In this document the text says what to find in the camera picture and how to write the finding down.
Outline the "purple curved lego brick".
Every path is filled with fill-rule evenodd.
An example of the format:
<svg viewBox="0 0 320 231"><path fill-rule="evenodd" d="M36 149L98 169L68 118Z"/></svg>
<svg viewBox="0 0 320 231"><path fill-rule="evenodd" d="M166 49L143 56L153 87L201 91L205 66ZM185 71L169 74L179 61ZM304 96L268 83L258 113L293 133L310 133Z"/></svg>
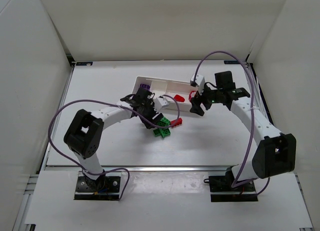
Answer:
<svg viewBox="0 0 320 231"><path fill-rule="evenodd" d="M140 86L139 86L140 88L143 88L143 89L145 89L145 90L150 90L150 88L151 88L151 86L149 85L149 84L145 84L145 83L141 83L140 84Z"/></svg>

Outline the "green lego plate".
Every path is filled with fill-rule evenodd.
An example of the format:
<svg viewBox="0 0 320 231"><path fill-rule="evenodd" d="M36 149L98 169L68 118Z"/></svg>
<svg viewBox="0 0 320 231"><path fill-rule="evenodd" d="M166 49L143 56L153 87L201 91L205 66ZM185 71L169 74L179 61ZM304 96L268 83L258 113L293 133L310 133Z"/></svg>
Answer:
<svg viewBox="0 0 320 231"><path fill-rule="evenodd" d="M171 122L167 118L162 117L157 125L160 127L169 127L171 125Z"/></svg>

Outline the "red rounded lego brick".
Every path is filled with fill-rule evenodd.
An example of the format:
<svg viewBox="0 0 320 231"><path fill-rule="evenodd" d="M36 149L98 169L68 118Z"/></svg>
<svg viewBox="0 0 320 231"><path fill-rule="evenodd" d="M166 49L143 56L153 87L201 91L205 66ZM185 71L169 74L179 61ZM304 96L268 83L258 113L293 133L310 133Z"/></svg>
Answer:
<svg viewBox="0 0 320 231"><path fill-rule="evenodd" d="M189 93L189 96L188 96L189 102L191 102L191 100L196 96L196 94L197 94L196 90L193 90Z"/></svg>

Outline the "red sloped lego brick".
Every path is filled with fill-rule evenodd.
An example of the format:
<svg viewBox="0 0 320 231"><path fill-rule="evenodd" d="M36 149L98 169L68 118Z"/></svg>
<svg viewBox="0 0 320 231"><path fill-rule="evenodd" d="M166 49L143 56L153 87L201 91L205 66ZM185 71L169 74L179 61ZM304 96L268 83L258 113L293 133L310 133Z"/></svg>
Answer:
<svg viewBox="0 0 320 231"><path fill-rule="evenodd" d="M173 98L177 102L181 102L181 103L185 102L185 98L183 96L179 95L179 94L176 94Z"/></svg>

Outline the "green small lego brick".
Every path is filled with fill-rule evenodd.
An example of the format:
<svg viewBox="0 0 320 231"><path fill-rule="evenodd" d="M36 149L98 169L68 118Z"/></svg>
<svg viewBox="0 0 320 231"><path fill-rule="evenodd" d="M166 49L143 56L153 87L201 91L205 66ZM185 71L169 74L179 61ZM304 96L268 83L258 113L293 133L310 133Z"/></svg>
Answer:
<svg viewBox="0 0 320 231"><path fill-rule="evenodd" d="M163 139L171 135L171 132L168 128L161 128L159 131Z"/></svg>
<svg viewBox="0 0 320 231"><path fill-rule="evenodd" d="M153 134L154 134L155 137L158 137L158 136L161 135L161 132L160 132L160 130L157 128L157 129L154 129L154 130L153 130Z"/></svg>

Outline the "white three-compartment tray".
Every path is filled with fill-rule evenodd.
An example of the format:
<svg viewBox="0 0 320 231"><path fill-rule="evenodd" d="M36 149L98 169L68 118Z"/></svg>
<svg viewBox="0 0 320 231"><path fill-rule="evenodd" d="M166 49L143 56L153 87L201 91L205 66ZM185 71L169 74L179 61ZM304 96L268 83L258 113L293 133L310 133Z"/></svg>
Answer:
<svg viewBox="0 0 320 231"><path fill-rule="evenodd" d="M197 91L197 87L193 87L189 82L176 81L171 79L153 78L146 76L137 76L133 86L135 94L140 87L140 84L150 85L150 92L155 93L155 97L169 95L174 97L180 95L185 98L185 102L177 102L181 112L188 112L192 105L189 102L189 94L191 91Z"/></svg>

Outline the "red long lego brick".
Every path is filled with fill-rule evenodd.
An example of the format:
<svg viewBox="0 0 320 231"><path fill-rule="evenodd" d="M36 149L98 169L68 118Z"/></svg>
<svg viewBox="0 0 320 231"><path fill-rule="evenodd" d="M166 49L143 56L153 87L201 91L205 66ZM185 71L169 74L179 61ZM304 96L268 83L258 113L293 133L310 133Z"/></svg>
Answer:
<svg viewBox="0 0 320 231"><path fill-rule="evenodd" d="M170 127L171 127L171 128L174 128L174 127L176 127L176 126L180 126L182 123L183 123L183 119L182 119L181 117L179 117L179 118L177 118L177 119L175 119L175 120L172 120L172 121L170 122Z"/></svg>

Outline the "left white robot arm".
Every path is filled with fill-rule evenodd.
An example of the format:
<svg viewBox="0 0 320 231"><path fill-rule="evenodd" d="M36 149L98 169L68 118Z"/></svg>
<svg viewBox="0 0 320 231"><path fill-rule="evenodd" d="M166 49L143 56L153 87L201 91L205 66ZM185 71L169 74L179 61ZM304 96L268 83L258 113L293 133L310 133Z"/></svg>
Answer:
<svg viewBox="0 0 320 231"><path fill-rule="evenodd" d="M169 102L163 96L152 98L152 95L150 91L139 88L135 94L121 98L115 106L96 111L77 111L63 141L78 158L88 181L98 183L103 179L104 169L96 152L106 128L139 116L145 127L151 129L152 125L156 125L163 118L160 111L167 107Z"/></svg>

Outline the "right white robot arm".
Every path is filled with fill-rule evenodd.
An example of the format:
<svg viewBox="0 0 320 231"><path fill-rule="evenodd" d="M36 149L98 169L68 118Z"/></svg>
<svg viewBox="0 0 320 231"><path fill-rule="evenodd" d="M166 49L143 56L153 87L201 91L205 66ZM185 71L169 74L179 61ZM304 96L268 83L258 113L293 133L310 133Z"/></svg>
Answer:
<svg viewBox="0 0 320 231"><path fill-rule="evenodd" d="M192 76L190 85L198 90L190 100L190 112L203 116L213 104L222 104L250 132L242 163L231 166L226 171L230 187L235 189L256 179L293 171L296 164L296 138L291 133L283 133L269 122L254 106L249 92L243 87L236 87L231 71L216 73L215 82L215 89L211 89L204 76Z"/></svg>

